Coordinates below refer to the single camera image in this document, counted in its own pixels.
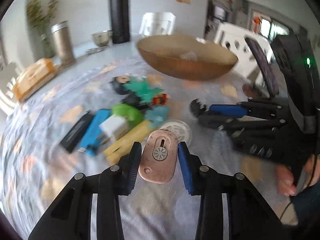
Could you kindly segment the person's right hand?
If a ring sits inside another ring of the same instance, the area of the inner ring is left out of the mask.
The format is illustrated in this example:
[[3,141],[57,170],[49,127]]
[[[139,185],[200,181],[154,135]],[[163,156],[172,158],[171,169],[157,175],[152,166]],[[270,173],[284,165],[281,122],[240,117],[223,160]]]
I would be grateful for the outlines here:
[[[319,155],[316,159],[316,168],[313,171],[313,165],[315,162],[315,157],[312,155],[306,165],[304,170],[307,174],[307,181],[304,184],[303,188],[305,189],[308,185],[313,186],[319,181]],[[285,165],[277,166],[277,190],[278,193],[286,197],[295,196],[297,194],[297,188],[294,185],[294,177],[292,172]]]

